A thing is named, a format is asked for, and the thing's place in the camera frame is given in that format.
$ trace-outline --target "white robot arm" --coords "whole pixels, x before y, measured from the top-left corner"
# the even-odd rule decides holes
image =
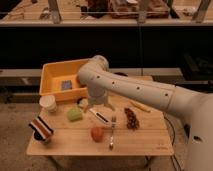
[[[185,170],[213,170],[213,94],[123,77],[107,70],[107,60],[97,55],[78,72],[80,83],[87,85],[90,106],[106,104],[109,90],[179,118],[189,115],[190,137]]]

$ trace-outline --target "utensil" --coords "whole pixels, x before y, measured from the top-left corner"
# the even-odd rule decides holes
[[[116,125],[116,116],[112,116],[112,126],[111,126],[111,137],[110,137],[110,143],[109,143],[109,149],[112,150],[113,149],[113,134],[114,134],[114,129],[115,129],[115,125]]]

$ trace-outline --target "white cup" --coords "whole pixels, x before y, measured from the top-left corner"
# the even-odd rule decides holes
[[[39,104],[49,113],[54,113],[57,110],[57,105],[56,105],[54,95],[42,96],[39,100]]]

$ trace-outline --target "apple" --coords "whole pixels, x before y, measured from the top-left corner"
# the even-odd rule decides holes
[[[103,140],[103,129],[101,127],[91,128],[91,137],[95,142],[101,142]]]

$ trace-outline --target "yellow bin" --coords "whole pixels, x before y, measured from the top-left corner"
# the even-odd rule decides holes
[[[79,84],[77,72],[89,59],[71,60],[44,64],[39,94],[53,94],[56,101],[74,100],[87,97],[87,88]],[[71,81],[72,88],[62,90],[62,82]]]

